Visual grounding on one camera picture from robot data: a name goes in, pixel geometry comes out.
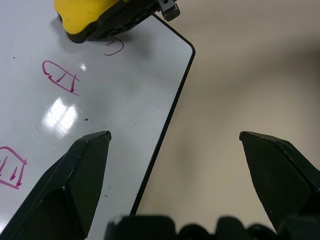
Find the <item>black whiteboard edge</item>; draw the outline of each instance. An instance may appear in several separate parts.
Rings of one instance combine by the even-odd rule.
[[[165,138],[165,135],[166,135],[166,132],[168,130],[168,127],[169,127],[169,124],[170,124],[170,121],[171,121],[171,118],[174,114],[174,111],[176,109],[176,106],[177,106],[177,103],[178,103],[178,100],[179,100],[179,97],[180,97],[180,94],[182,92],[182,89],[185,85],[185,82],[186,82],[186,79],[187,79],[187,76],[188,76],[188,73],[190,71],[190,68],[191,68],[191,65],[195,59],[195,56],[196,56],[196,50],[195,50],[195,47],[191,44],[191,42],[189,42],[187,39],[185,39],[180,33],[178,33],[176,30],[174,30],[169,24],[167,24],[165,21],[163,21],[160,17],[158,17],[157,15],[153,14],[153,17],[155,17],[158,21],[160,21],[163,25],[165,25],[168,29],[170,29],[172,32],[174,32],[178,37],[180,37],[183,41],[185,41],[192,49],[192,55],[191,55],[191,58],[190,58],[190,61],[185,69],[185,72],[184,72],[184,75],[183,75],[183,78],[181,80],[181,83],[180,83],[180,86],[177,90],[177,93],[174,97],[174,100],[173,100],[173,103],[172,103],[172,106],[170,108],[170,111],[169,111],[169,114],[168,114],[168,117],[166,118],[165,120],[165,123],[164,123],[164,126],[163,126],[163,129],[161,131],[161,134],[160,134],[160,137],[159,137],[159,140],[155,146],[155,149],[154,149],[154,152],[152,154],[152,157],[151,157],[151,160],[150,160],[150,163],[148,165],[148,168],[146,169],[146,172],[145,172],[145,175],[143,177],[143,180],[142,180],[142,183],[141,183],[141,186],[140,186],[140,189],[137,193],[137,196],[135,198],[135,201],[133,203],[133,206],[132,206],[132,209],[131,209],[131,212],[130,212],[130,215],[135,215],[137,213],[137,210],[139,208],[139,205],[140,205],[140,202],[141,202],[141,199],[142,199],[142,196],[145,192],[145,189],[146,189],[146,186],[147,186],[147,183],[148,183],[148,180],[149,180],[149,177],[151,175],[151,172],[152,172],[152,169],[155,165],[155,162],[156,162],[156,159],[157,159],[157,156],[158,156],[158,153],[160,151],[160,148],[161,148],[161,145],[162,145],[162,142],[164,141],[164,138]]]

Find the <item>pink handwritten symbol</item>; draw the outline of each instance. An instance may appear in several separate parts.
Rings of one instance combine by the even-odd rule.
[[[58,78],[57,80],[53,80],[53,79],[52,79],[52,75],[46,71],[46,66],[45,66],[46,63],[50,63],[50,64],[53,64],[54,66],[58,67],[59,69],[61,69],[62,71],[64,71],[64,74],[63,74],[60,78]],[[68,92],[70,92],[70,93],[72,93],[72,94],[74,94],[74,95],[79,96],[78,94],[75,93],[75,80],[77,80],[78,82],[80,82],[80,80],[77,78],[77,74],[76,74],[76,75],[72,75],[72,74],[69,73],[67,70],[65,70],[64,68],[60,67],[58,64],[54,63],[53,61],[49,61],[49,60],[46,60],[46,61],[44,61],[44,62],[42,63],[42,70],[43,70],[43,73],[48,76],[48,79],[49,79],[51,82],[53,82],[55,85],[59,86],[60,88],[66,90],[66,91],[68,91]],[[70,90],[59,84],[59,82],[60,82],[66,75],[69,75],[69,76],[73,77],[73,79],[72,79],[72,84],[71,84],[71,89],[70,89]]]
[[[118,51],[116,51],[116,52],[114,52],[114,53],[111,53],[111,54],[106,54],[106,53],[105,53],[104,55],[106,55],[106,56],[116,55],[117,53],[121,52],[122,49],[124,49],[124,47],[125,47],[125,44],[124,44],[123,41],[121,41],[119,38],[117,38],[117,37],[115,37],[115,36],[113,36],[113,38],[114,38],[114,39],[112,39],[111,42],[109,42],[108,44],[106,44],[106,46],[109,46],[109,45],[111,45],[111,44],[114,44],[114,43],[115,43],[115,39],[116,39],[116,40],[118,40],[118,41],[121,43],[121,48],[120,48],[120,50],[118,50]]]
[[[4,184],[13,189],[19,189],[19,186],[22,184],[21,180],[25,165],[27,165],[27,160],[23,160],[22,157],[8,146],[0,147],[0,152],[5,152],[4,155],[7,155],[2,163],[0,160],[0,184]]]

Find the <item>whiteboard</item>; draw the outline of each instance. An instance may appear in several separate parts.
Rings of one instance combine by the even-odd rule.
[[[107,222],[133,207],[193,47],[154,16],[76,44],[48,0],[1,1],[0,21],[0,232],[75,140],[109,130],[88,237],[103,239]]]

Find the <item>beige floor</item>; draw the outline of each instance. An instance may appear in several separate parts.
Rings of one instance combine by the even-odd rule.
[[[320,169],[320,1],[179,0],[170,24],[196,57],[139,206],[179,228],[217,218],[271,225],[238,140],[292,142]]]

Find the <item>yellow object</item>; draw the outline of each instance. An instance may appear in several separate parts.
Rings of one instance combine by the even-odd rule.
[[[120,0],[55,0],[54,8],[62,18],[64,30],[72,35],[80,33],[90,23]]]

